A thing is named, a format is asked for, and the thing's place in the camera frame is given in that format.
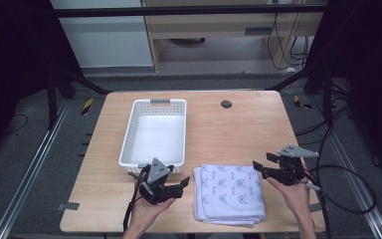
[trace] gray floor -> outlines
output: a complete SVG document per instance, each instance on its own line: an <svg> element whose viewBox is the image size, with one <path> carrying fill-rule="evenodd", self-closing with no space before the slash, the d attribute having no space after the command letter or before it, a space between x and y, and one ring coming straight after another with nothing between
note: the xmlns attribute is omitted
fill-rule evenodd
<svg viewBox="0 0 382 239"><path fill-rule="evenodd" d="M157 73L125 74L121 77L90 78L96 84L113 91L154 90L219 90L219 89L263 89L284 80L290 73L277 70L261 39L206 39L201 45L178 45L166 41L163 45L161 68ZM320 95L305 96L300 87L303 80L282 92L286 111L295 132L322 121L316 109L305 109L294 104L299 96L303 104L315 106ZM67 114L39 174L31 187L23 207L18 213L10 237L13 238L57 238L57 237L99 237L101 234L66 234L59 228L63 212L56 208L68 201L71 189L80 169L83 154L96 125L104 96L75 85L77 95L72 100L61 100L59 106L68 105ZM85 101L93 98L89 113L82 116ZM345 101L336 101L335 111L346 107ZM22 100L17 115L8 125L8 133L0 142L0 219L10 204L25 172L47 133L48 112L45 91ZM333 135L325 142L320 165L342 164L342 145L354 169L362 175L377 195L374 211L382 217L382 168L374 166L373 155L362 133L359 131L351 111L339 114L334 120ZM299 136L303 147L318 151L324 127L312 133ZM306 160L308 167L315 166L315 160ZM349 208L359 210L356 190L351 186L351 177L341 170L325 169L320 173L327 195ZM382 238L375 235L368 221L371 213L356 215L328 204L328 216L332 238ZM267 234L267 238L285 238L283 233Z"/></svg>

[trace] white cabinet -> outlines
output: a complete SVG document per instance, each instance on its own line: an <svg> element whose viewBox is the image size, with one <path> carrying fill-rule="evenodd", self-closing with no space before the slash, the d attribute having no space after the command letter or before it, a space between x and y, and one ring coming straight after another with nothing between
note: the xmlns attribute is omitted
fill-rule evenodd
<svg viewBox="0 0 382 239"><path fill-rule="evenodd" d="M139 0L51 0L55 9L141 7ZM153 67L143 17L61 18L84 70Z"/></svg>

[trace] black curtain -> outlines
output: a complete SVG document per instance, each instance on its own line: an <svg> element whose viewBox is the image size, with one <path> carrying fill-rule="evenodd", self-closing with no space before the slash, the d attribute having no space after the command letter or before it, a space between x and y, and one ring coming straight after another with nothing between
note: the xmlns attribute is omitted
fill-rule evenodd
<svg viewBox="0 0 382 239"><path fill-rule="evenodd" d="M308 63L321 55L336 29L349 17L327 60L333 77L349 81L356 120L382 163L382 1L340 2L346 2L347 9L322 19Z"/></svg>
<svg viewBox="0 0 382 239"><path fill-rule="evenodd" d="M84 76L59 20L26 14L52 9L49 0L0 0L0 137L17 102L45 89L50 71Z"/></svg>

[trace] wooden table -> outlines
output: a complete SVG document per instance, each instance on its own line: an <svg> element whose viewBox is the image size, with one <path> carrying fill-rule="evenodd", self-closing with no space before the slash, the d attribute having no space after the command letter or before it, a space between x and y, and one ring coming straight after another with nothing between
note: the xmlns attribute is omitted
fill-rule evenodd
<svg viewBox="0 0 382 239"><path fill-rule="evenodd" d="M70 202L78 210L65 210L65 232L121 232L122 221L133 191L133 179L118 164L132 103L138 99L184 99L187 101L185 164L182 174L170 174L167 183L191 176L169 210L163 212L148 232L296 232L296 222L282 195L262 180L267 219L254 228L206 224L194 219L193 168L201 163L278 167L266 153L296 144L287 112L278 92L134 92L112 93L105 100L84 158ZM221 101L232 102L224 109ZM311 202L318 202L311 193ZM317 231L324 230L321 211L312 213Z"/></svg>

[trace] human hand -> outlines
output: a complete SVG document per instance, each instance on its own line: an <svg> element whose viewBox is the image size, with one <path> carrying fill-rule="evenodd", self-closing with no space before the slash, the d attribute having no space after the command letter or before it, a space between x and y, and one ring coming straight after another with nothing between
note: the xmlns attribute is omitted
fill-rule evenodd
<svg viewBox="0 0 382 239"><path fill-rule="evenodd" d="M153 224L157 216L168 209L175 201L175 198L170 198L163 203L153 205L141 198L139 192L136 198L138 199L131 211L131 222L128 229L123 233L123 239L139 238Z"/></svg>
<svg viewBox="0 0 382 239"><path fill-rule="evenodd" d="M306 186L308 179L305 177L300 183L290 186L283 185L272 177L268 177L267 181L284 197L287 207L296 219L300 238L316 238L309 210L309 188Z"/></svg>
<svg viewBox="0 0 382 239"><path fill-rule="evenodd" d="M306 186L306 178L301 183L290 186L283 185L272 177L268 177L267 181L282 194L295 217L309 214L309 188Z"/></svg>

